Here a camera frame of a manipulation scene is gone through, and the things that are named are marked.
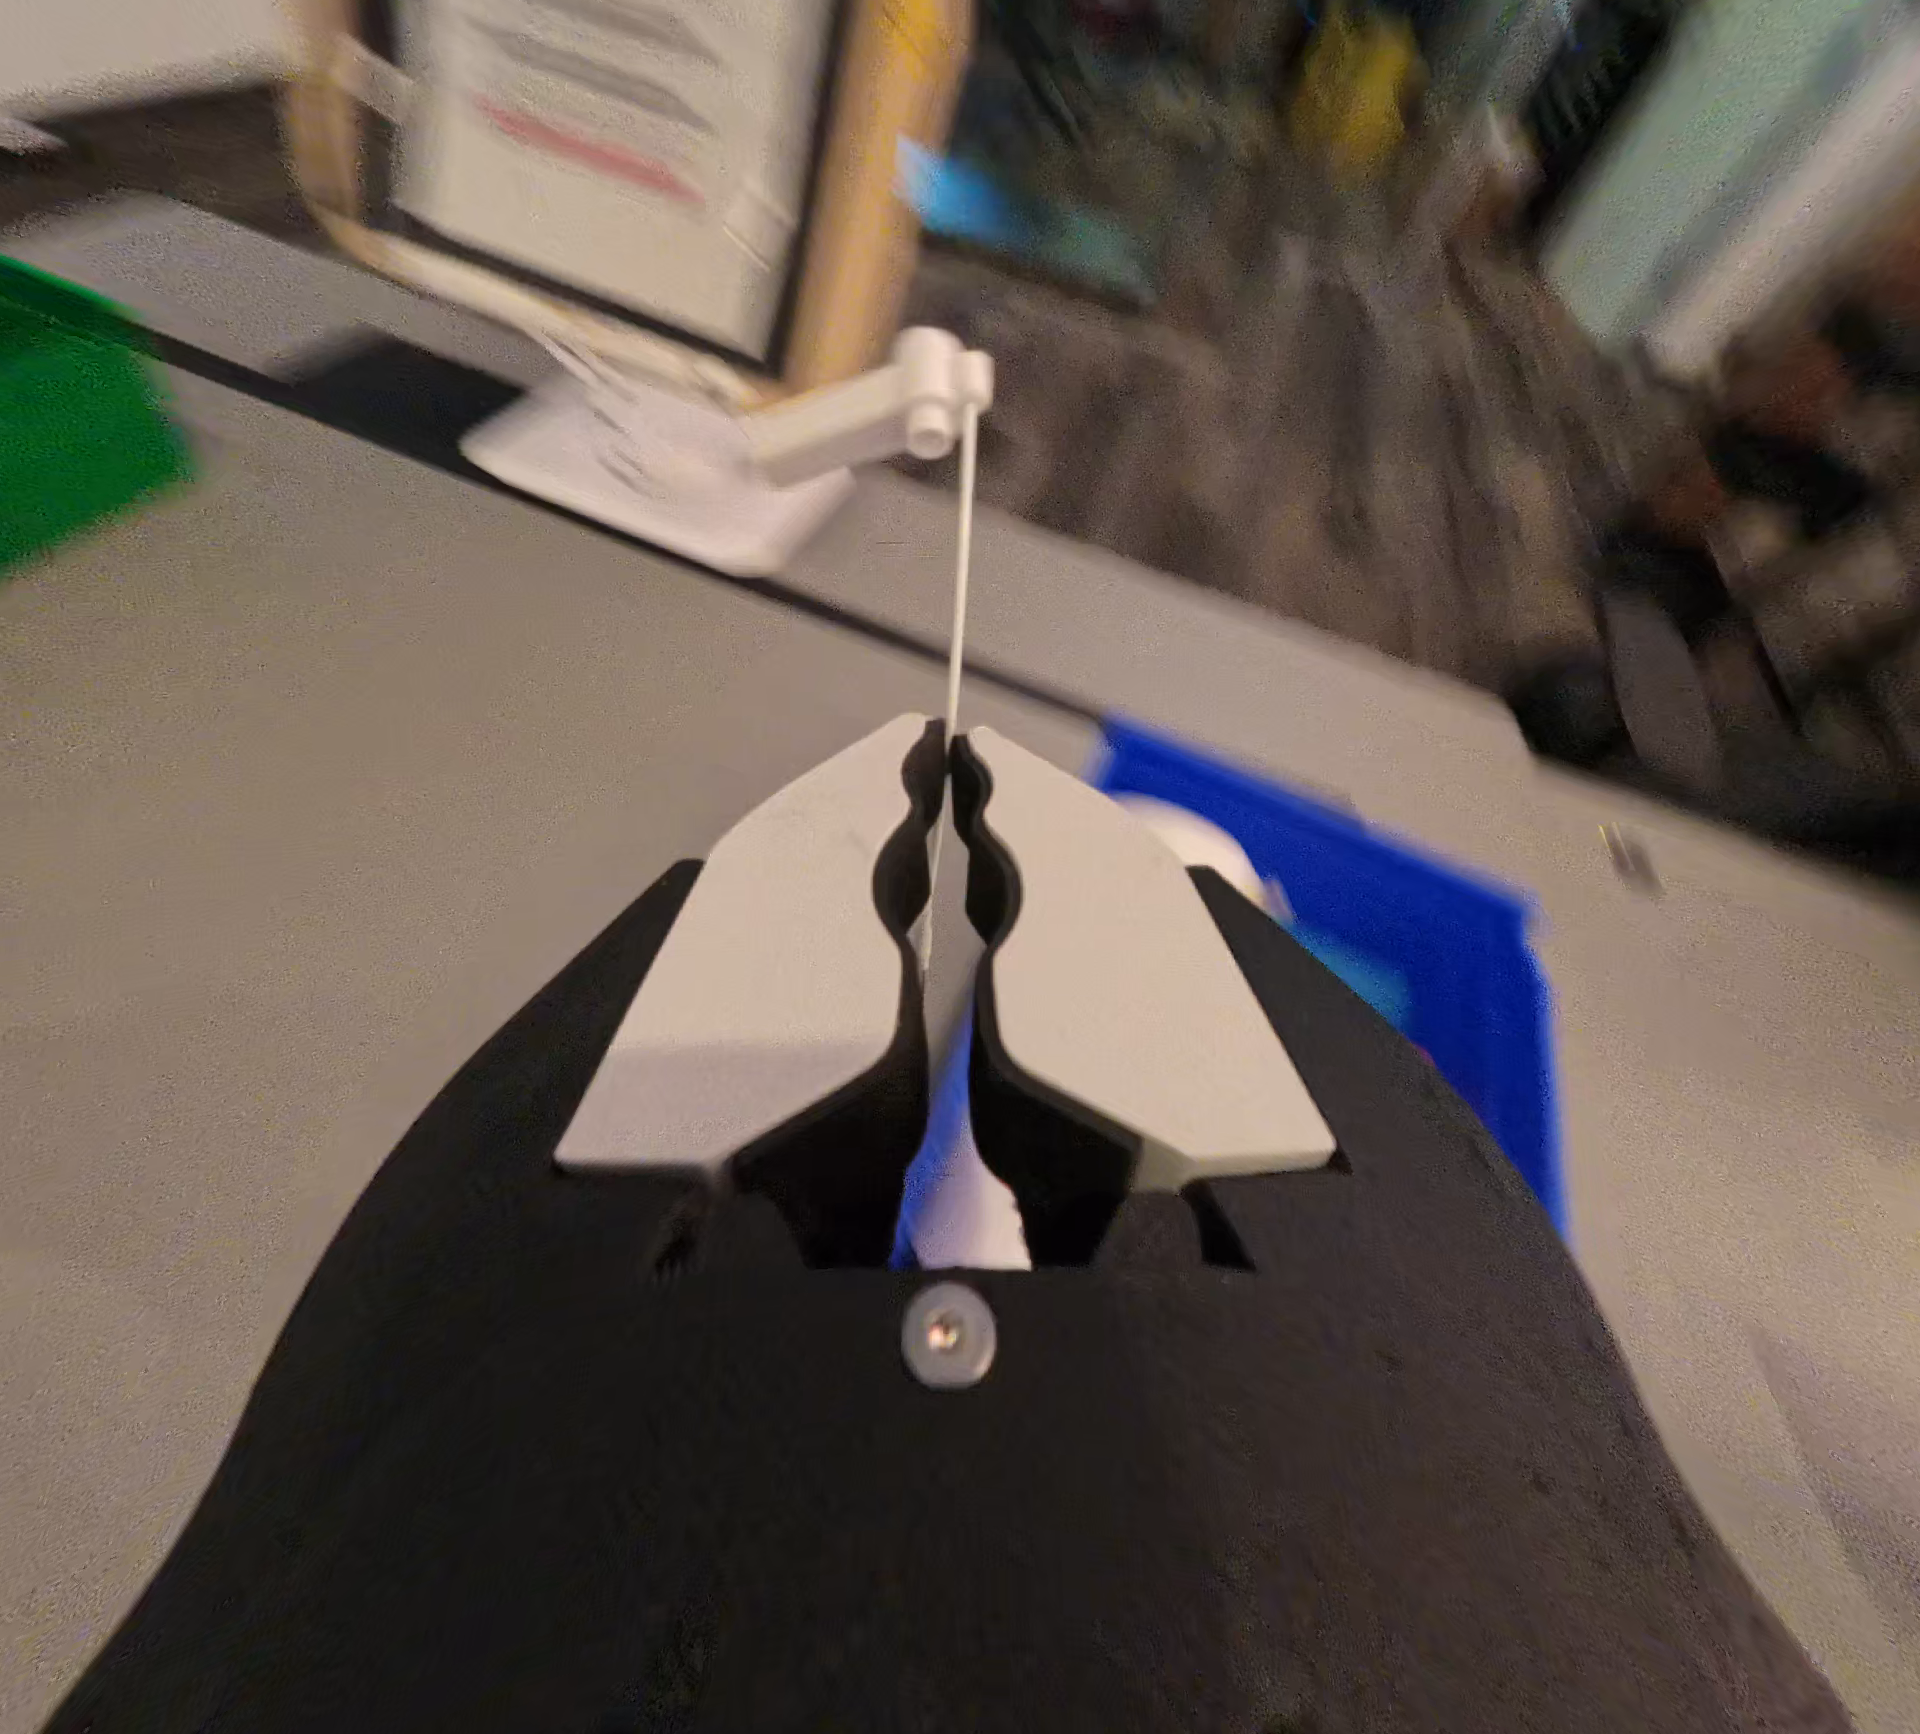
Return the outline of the green plastic bin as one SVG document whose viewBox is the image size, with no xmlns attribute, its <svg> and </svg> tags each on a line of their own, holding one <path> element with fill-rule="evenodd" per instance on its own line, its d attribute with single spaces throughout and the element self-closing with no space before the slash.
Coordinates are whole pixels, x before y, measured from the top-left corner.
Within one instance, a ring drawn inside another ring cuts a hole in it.
<svg viewBox="0 0 1920 1734">
<path fill-rule="evenodd" d="M 146 329 L 3 259 L 3 573 L 192 481 Z"/>
</svg>

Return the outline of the wood-framed board with label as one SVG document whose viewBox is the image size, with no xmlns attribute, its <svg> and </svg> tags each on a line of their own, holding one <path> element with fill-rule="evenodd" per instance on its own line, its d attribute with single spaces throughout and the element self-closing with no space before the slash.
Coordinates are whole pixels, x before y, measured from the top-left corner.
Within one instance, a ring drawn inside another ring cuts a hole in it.
<svg viewBox="0 0 1920 1734">
<path fill-rule="evenodd" d="M 286 3 L 286 154 L 355 264 L 742 409 L 892 354 L 977 0 Z"/>
</svg>

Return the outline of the grey desk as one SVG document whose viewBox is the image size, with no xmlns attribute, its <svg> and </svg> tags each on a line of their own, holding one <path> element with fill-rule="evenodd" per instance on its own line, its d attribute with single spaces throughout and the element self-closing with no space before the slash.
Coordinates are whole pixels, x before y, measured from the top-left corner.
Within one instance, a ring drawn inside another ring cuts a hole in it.
<svg viewBox="0 0 1920 1734">
<path fill-rule="evenodd" d="M 160 336 L 192 482 L 5 583 L 5 1730 L 202 1495 L 424 1102 L 665 867 L 941 705 L 952 510 L 881 475 L 745 586 L 283 388 L 473 316 L 202 211 L 5 254 Z M 967 714 L 1116 714 L 1540 908 L 1576 1259 L 1699 1505 L 1917 1730 L 1917 908 L 1540 767 L 1479 691 L 991 507 Z"/>
</svg>

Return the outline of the white plastic stand base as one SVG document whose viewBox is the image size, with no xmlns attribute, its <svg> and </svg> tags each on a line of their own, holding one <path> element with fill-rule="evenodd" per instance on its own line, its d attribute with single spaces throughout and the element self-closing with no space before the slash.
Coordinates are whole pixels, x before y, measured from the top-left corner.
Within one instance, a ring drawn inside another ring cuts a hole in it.
<svg viewBox="0 0 1920 1734">
<path fill-rule="evenodd" d="M 732 579 L 784 571 L 854 496 L 841 470 L 766 482 L 741 418 L 564 375 L 473 426 L 460 456 L 508 490 Z"/>
</svg>

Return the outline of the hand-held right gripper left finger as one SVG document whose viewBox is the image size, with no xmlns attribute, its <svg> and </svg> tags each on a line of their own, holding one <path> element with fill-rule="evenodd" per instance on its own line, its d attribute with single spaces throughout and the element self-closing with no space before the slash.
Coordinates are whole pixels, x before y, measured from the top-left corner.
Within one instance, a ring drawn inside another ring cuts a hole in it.
<svg viewBox="0 0 1920 1734">
<path fill-rule="evenodd" d="M 931 1112 L 917 930 L 946 776 L 946 725 L 906 713 L 713 844 L 558 1171 L 759 1198 L 808 1267 L 889 1267 Z"/>
</svg>

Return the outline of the white cable tie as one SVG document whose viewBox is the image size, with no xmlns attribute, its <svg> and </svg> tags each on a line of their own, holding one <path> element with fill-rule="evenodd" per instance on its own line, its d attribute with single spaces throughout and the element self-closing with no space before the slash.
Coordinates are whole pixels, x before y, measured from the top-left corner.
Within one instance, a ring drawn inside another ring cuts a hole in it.
<svg viewBox="0 0 1920 1734">
<path fill-rule="evenodd" d="M 959 505 L 957 505 L 957 530 L 954 530 L 954 569 L 952 569 L 952 601 L 951 601 L 951 620 L 949 620 L 949 661 L 944 677 L 944 708 L 942 708 L 942 763 L 941 763 L 941 787 L 934 801 L 933 826 L 927 840 L 927 902 L 922 916 L 917 927 L 917 958 L 921 968 L 921 987 L 927 988 L 933 984 L 934 972 L 934 952 L 937 952 L 937 932 L 939 932 L 939 901 L 942 884 L 942 867 L 944 852 L 949 844 L 949 765 L 951 752 L 959 736 L 959 721 L 963 710 L 963 693 L 967 677 L 967 630 L 969 630 L 969 610 L 971 610 L 971 591 L 972 591 L 972 548 L 974 548 L 974 514 L 977 514 L 977 490 L 979 490 L 979 438 L 980 438 L 980 417 L 983 409 L 979 402 L 965 402 L 961 417 L 959 432 Z"/>
</svg>

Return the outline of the blue plastic bin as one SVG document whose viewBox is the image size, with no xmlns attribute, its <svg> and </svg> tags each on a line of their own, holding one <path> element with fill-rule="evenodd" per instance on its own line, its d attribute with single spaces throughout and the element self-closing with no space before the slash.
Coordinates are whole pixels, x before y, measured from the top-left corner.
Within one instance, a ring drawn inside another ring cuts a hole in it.
<svg viewBox="0 0 1920 1734">
<path fill-rule="evenodd" d="M 1132 1198 L 1093 1260 L 1150 1230 L 1212 1269 L 1331 1291 L 1390 1252 L 1420 1272 L 1454 1243 L 1497 1243 L 1512 1216 L 1525 1244 L 1562 1230 L 1549 992 L 1519 896 L 1132 725 L 1107 727 L 1093 776 L 1079 780 L 1150 813 L 1185 863 L 1247 901 L 1203 879 L 1338 1145 L 1328 1171 Z M 1034 1269 L 1012 1194 L 972 1137 L 979 946 L 906 1177 L 892 1251 L 904 1270 Z"/>
</svg>

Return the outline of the yellow blurred object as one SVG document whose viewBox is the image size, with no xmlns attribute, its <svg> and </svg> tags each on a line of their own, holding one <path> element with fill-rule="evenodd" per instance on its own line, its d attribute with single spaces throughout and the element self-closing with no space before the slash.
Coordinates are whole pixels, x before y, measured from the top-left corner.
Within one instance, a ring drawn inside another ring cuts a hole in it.
<svg viewBox="0 0 1920 1734">
<path fill-rule="evenodd" d="M 1288 138 L 1334 186 L 1367 184 L 1403 151 L 1427 76 L 1409 19 L 1326 0 L 1287 111 Z"/>
</svg>

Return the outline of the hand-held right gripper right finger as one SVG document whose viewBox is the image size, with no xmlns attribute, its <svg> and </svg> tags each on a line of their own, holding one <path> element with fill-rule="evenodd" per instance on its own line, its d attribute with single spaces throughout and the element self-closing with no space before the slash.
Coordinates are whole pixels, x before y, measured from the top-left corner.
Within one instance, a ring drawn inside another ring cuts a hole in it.
<svg viewBox="0 0 1920 1734">
<path fill-rule="evenodd" d="M 993 728 L 952 745 L 972 988 L 972 1142 L 1027 1260 L 1093 1262 L 1141 1196 L 1318 1175 L 1337 1134 L 1182 846 Z"/>
</svg>

